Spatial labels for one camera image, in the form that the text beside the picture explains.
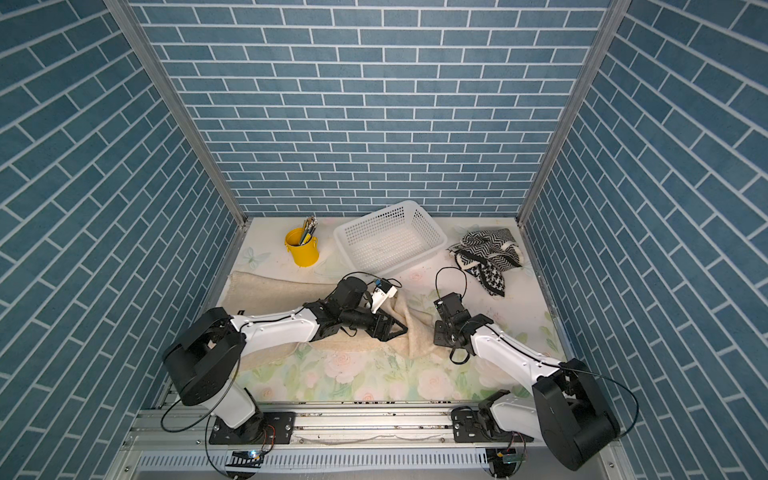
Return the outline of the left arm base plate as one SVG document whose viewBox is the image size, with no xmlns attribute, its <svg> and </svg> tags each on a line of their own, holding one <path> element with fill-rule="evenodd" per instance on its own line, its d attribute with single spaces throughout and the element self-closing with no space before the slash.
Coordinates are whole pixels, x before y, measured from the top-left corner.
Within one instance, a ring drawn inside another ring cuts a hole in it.
<svg viewBox="0 0 768 480">
<path fill-rule="evenodd" d="M 212 445 L 286 445 L 291 441 L 295 420 L 295 412 L 257 412 L 240 427 L 231 428 L 216 418 L 208 441 Z"/>
</svg>

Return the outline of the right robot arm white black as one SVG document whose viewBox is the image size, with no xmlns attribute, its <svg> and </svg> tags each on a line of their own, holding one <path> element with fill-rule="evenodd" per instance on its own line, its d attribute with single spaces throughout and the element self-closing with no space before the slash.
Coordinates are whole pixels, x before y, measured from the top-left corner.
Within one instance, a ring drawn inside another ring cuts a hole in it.
<svg viewBox="0 0 768 480">
<path fill-rule="evenodd" d="M 504 333 L 485 315 L 471 315 L 461 296 L 435 302 L 434 343 L 503 370 L 533 397 L 532 406 L 499 390 L 475 408 L 452 410 L 454 440 L 471 443 L 541 440 L 564 467 L 576 471 L 621 436 L 618 419 L 595 375 L 578 359 L 559 361 Z"/>
</svg>

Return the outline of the beige knitted scarf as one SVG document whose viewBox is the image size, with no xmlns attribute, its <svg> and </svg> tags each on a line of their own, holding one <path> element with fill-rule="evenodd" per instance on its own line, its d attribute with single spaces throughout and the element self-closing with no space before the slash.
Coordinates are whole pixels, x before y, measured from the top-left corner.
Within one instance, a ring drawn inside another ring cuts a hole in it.
<svg viewBox="0 0 768 480">
<path fill-rule="evenodd" d="M 365 332 L 353 337 L 341 332 L 343 325 L 323 305 L 323 298 L 332 290 L 330 284 L 296 283 L 234 272 L 219 306 L 230 315 L 244 311 L 247 316 L 275 314 L 282 317 L 297 310 L 308 317 L 316 313 L 320 323 L 318 338 L 312 344 L 321 351 L 365 353 L 387 350 L 408 359 L 431 355 L 437 359 L 447 357 L 448 350 L 434 344 L 433 316 L 413 309 L 406 293 L 399 292 L 386 300 L 382 311 L 405 325 L 407 332 L 383 342 Z"/>
</svg>

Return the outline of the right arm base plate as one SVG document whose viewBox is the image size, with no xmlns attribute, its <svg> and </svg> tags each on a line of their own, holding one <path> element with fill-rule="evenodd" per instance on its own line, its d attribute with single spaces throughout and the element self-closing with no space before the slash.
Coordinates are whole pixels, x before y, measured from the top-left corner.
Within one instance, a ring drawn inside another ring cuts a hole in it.
<svg viewBox="0 0 768 480">
<path fill-rule="evenodd" d="M 533 438 L 528 435 L 502 430 L 487 410 L 475 410 L 469 406 L 462 406 L 454 408 L 450 417 L 456 443 L 533 441 Z"/>
</svg>

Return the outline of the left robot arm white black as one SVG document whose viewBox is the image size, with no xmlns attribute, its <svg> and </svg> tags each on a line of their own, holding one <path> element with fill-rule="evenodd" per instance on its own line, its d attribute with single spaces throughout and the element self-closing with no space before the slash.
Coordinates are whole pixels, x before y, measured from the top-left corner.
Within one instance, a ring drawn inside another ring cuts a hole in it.
<svg viewBox="0 0 768 480">
<path fill-rule="evenodd" d="M 354 273 L 326 297 L 270 315 L 231 315 L 222 307 L 204 312 L 162 356 L 185 406 L 203 404 L 208 414 L 236 430 L 262 419 L 255 400 L 235 385 L 241 359 L 257 351 L 292 343 L 311 343 L 347 328 L 363 330 L 381 342 L 408 328 L 381 309 L 402 284 L 395 279 L 365 281 Z"/>
</svg>

